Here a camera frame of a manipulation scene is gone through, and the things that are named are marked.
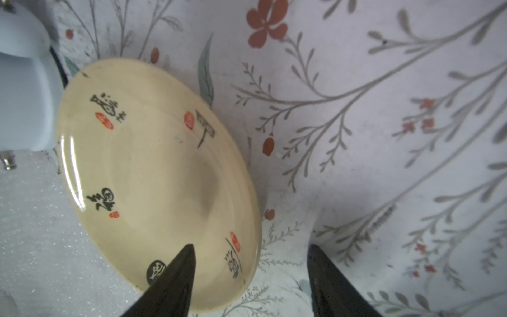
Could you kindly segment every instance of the green leaf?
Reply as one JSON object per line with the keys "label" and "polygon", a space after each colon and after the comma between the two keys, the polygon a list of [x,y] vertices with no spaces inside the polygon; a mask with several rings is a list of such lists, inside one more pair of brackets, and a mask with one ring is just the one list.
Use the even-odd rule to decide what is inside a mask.
{"label": "green leaf", "polygon": [[483,26],[481,26],[481,28],[477,31],[477,33],[475,33],[474,37],[472,38],[472,45],[477,45],[479,44],[480,42],[482,42],[482,40],[484,39],[484,37],[486,36],[486,34],[488,33],[488,30],[489,30],[489,25],[490,23],[486,23],[484,24]]}
{"label": "green leaf", "polygon": [[166,15],[165,17],[161,17],[161,20],[165,21],[167,25],[172,27],[173,30],[177,32],[183,32],[182,23],[175,17]]}
{"label": "green leaf", "polygon": [[385,50],[385,47],[383,47],[383,46],[372,47],[368,50],[368,54],[373,55],[373,54],[376,54],[376,53],[383,51],[383,50]]}
{"label": "green leaf", "polygon": [[70,75],[74,77],[77,73],[79,73],[79,67],[74,64],[74,62],[71,61],[67,56],[64,56],[63,58],[65,59],[65,64],[67,64]]}
{"label": "green leaf", "polygon": [[347,235],[343,238],[339,238],[336,240],[336,243],[342,243],[343,241],[347,240],[348,238],[350,238],[352,235]]}
{"label": "green leaf", "polygon": [[379,291],[380,296],[385,299],[386,301],[389,301],[389,295],[384,291]]}
{"label": "green leaf", "polygon": [[398,307],[392,307],[392,308],[388,308],[385,310],[385,313],[392,313],[392,312],[398,312],[400,311],[401,308],[398,308]]}
{"label": "green leaf", "polygon": [[502,179],[499,179],[495,182],[493,182],[489,188],[481,195],[481,202],[487,202],[489,198],[491,198],[491,195],[493,195],[493,192],[495,191],[496,187],[501,183]]}
{"label": "green leaf", "polygon": [[369,31],[368,36],[376,40],[384,39],[384,37],[382,37],[382,34],[380,34],[380,32],[377,31]]}
{"label": "green leaf", "polygon": [[452,71],[449,73],[449,77],[453,79],[459,79],[459,80],[467,80],[468,76],[463,74],[462,72]]}
{"label": "green leaf", "polygon": [[349,0],[348,3],[348,11],[349,13],[353,13],[355,11],[355,7],[357,6],[356,0]]}
{"label": "green leaf", "polygon": [[329,16],[331,16],[333,14],[336,7],[340,4],[340,1],[341,0],[336,0],[336,2],[332,6],[329,7],[329,9],[324,13],[324,17],[323,17],[324,20],[329,18]]}
{"label": "green leaf", "polygon": [[403,31],[405,31],[408,34],[412,34],[409,26],[409,15],[407,14],[407,11],[405,9],[401,9],[398,12],[398,23],[400,24]]}
{"label": "green leaf", "polygon": [[414,162],[415,162],[415,159],[416,159],[415,157],[414,157],[414,158],[412,158],[412,159],[410,159],[410,160],[407,162],[407,164],[405,164],[405,168],[409,168],[410,166],[412,166],[412,164],[414,164]]}
{"label": "green leaf", "polygon": [[395,293],[395,295],[396,295],[396,298],[398,298],[398,300],[403,303],[403,305],[405,305],[407,307],[409,306],[409,300],[407,299],[407,297],[405,295],[403,295],[401,293]]}
{"label": "green leaf", "polygon": [[438,196],[438,197],[435,197],[434,201],[435,202],[446,202],[446,201],[453,200],[453,199],[456,199],[456,197],[454,197],[454,196]]}
{"label": "green leaf", "polygon": [[211,73],[209,72],[209,48],[211,47],[211,39],[213,34],[209,37],[208,42],[204,46],[199,57],[197,64],[197,76],[199,78],[199,92],[205,102],[211,107],[213,99],[215,98],[215,90],[213,89],[213,82],[211,81]]}
{"label": "green leaf", "polygon": [[301,75],[299,75],[299,72],[298,72],[298,69],[296,68],[296,66],[292,65],[291,69],[292,69],[293,73],[296,74],[297,77],[301,78]]}
{"label": "green leaf", "polygon": [[461,123],[458,124],[454,129],[452,129],[451,133],[449,133],[449,135],[445,138],[445,142],[449,142],[450,140],[452,140],[454,138],[454,136],[456,135],[456,132],[458,132],[460,127],[461,127]]}
{"label": "green leaf", "polygon": [[493,143],[498,144],[505,140],[507,137],[507,122],[498,130],[498,132],[493,137]]}
{"label": "green leaf", "polygon": [[419,305],[421,305],[422,308],[429,311],[429,304],[428,304],[428,300],[426,299],[426,297],[424,297],[421,294],[415,294],[415,300],[419,303]]}
{"label": "green leaf", "polygon": [[489,169],[504,169],[507,168],[507,162],[492,163],[488,165]]}

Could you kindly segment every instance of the red flower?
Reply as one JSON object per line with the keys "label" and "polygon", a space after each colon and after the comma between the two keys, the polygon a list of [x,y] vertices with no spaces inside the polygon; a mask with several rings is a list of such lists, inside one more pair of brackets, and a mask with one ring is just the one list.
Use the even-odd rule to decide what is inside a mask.
{"label": "red flower", "polygon": [[428,273],[435,273],[437,271],[433,265],[425,265],[424,270]]}
{"label": "red flower", "polygon": [[423,244],[417,244],[415,247],[415,251],[421,251],[421,253],[426,253],[426,246]]}
{"label": "red flower", "polygon": [[435,119],[434,118],[428,118],[428,119],[424,119],[422,120],[422,125],[421,125],[421,129],[431,129],[435,126]]}
{"label": "red flower", "polygon": [[65,37],[69,40],[72,40],[74,37],[74,32],[71,29],[65,30]]}
{"label": "red flower", "polygon": [[152,53],[150,54],[150,62],[152,62],[152,64],[156,64],[158,62],[159,57],[160,51],[156,47],[153,48]]}
{"label": "red flower", "polygon": [[403,124],[403,133],[414,132],[414,130],[415,130],[414,122],[411,121]]}
{"label": "red flower", "polygon": [[[281,40],[287,33],[287,24],[280,23],[287,14],[288,1],[287,0],[259,0],[256,9],[250,9],[246,14],[246,20],[251,28],[257,30],[248,39],[250,46],[261,48],[264,46],[266,39],[269,36],[275,40]],[[271,15],[268,20],[268,14],[271,10]]]}
{"label": "red flower", "polygon": [[267,220],[273,220],[275,219],[275,210],[274,209],[266,209],[264,212],[264,218]]}
{"label": "red flower", "polygon": [[422,101],[421,105],[419,106],[419,109],[428,109],[428,110],[430,110],[430,109],[433,108],[434,104],[435,104],[435,99],[425,98]]}
{"label": "red flower", "polygon": [[187,113],[185,113],[183,121],[185,122],[187,128],[189,128],[190,130],[194,129],[194,115],[190,111],[187,111]]}
{"label": "red flower", "polygon": [[270,156],[275,148],[275,140],[272,137],[267,138],[262,145],[262,153]]}

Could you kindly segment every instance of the red stamp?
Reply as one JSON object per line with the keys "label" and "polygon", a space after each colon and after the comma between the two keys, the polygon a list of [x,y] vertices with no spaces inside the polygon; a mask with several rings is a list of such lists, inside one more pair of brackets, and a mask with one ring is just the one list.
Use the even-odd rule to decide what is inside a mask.
{"label": "red stamp", "polygon": [[193,130],[194,129],[194,115],[190,111],[187,111],[187,113],[185,113],[184,120],[185,120],[185,125],[187,126],[187,128],[189,128],[190,130]]}
{"label": "red stamp", "polygon": [[231,240],[232,243],[234,244],[234,247],[236,248],[236,251],[239,252],[239,250],[241,250],[241,246],[239,245],[238,238],[236,238],[236,235],[232,231],[231,231]]}
{"label": "red stamp", "polygon": [[113,130],[114,129],[113,124],[111,123],[111,121],[109,121],[109,119],[103,113],[96,112],[95,116],[97,117],[97,119],[100,122],[102,122],[102,124],[104,125],[104,127],[108,128],[109,130]]}

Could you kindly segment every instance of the white appliance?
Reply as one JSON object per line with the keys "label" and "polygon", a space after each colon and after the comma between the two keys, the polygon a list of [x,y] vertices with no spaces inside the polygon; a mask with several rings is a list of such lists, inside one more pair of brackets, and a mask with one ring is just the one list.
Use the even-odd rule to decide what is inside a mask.
{"label": "white appliance", "polygon": [[13,150],[55,146],[54,125],[66,79],[42,23],[19,4],[0,7],[0,159]]}

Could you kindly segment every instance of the table surface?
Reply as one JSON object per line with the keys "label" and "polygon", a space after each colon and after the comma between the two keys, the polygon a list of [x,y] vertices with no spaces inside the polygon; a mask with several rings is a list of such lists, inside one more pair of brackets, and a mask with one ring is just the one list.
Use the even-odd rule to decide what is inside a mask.
{"label": "table surface", "polygon": [[[111,56],[153,63],[237,141],[261,260],[238,302],[199,317],[311,316],[310,241],[385,316],[507,311],[503,0],[25,4],[69,77]],[[54,153],[16,160],[0,172],[0,300],[119,316],[140,294],[79,224]]]}

